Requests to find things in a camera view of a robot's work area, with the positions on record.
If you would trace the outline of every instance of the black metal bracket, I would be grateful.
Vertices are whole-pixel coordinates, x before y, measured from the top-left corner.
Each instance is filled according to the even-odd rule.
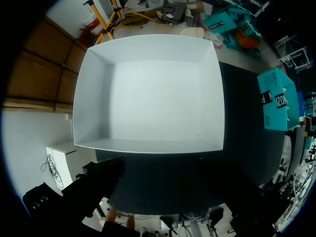
[[[114,11],[114,12],[118,12],[118,11],[120,11],[121,9],[122,9],[121,7],[118,7],[118,8],[114,8],[113,11]]]
[[[93,0],[88,0],[83,5],[86,5],[86,4],[89,4],[89,6],[92,6],[92,5],[94,5],[94,2],[93,2]]]
[[[106,30],[102,31],[102,34],[106,35],[108,32],[111,32],[112,26],[109,26]]]

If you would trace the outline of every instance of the dark tabletop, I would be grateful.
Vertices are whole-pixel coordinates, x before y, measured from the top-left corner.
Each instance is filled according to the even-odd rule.
[[[221,204],[210,190],[211,181],[204,178],[202,161],[209,172],[217,164],[235,164],[257,185],[276,173],[284,132],[263,127],[257,75],[225,63],[220,63],[220,68],[225,100],[222,151],[148,155],[96,150],[98,161],[124,157],[125,173],[110,198],[116,209],[138,214],[175,214]]]

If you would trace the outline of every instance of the open cardboard box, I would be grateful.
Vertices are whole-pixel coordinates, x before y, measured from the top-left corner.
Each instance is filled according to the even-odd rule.
[[[142,35],[88,49],[75,92],[74,142],[132,153],[222,150],[224,95],[213,43]]]

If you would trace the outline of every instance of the person's leg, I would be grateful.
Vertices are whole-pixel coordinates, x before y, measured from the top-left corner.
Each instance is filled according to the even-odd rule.
[[[126,223],[126,227],[131,229],[131,230],[135,229],[135,220],[134,220],[134,216],[133,215],[130,215],[128,217],[128,220],[127,220],[127,223]]]
[[[110,221],[112,223],[115,222],[115,218],[117,217],[117,211],[115,209],[110,209],[107,213],[107,219],[106,221]]]

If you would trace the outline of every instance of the metal rack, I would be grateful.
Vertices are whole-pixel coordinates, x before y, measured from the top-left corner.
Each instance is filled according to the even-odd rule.
[[[294,67],[298,72],[313,66],[313,60],[308,54],[308,49],[296,37],[285,36],[274,44],[278,51],[279,60],[289,68]]]

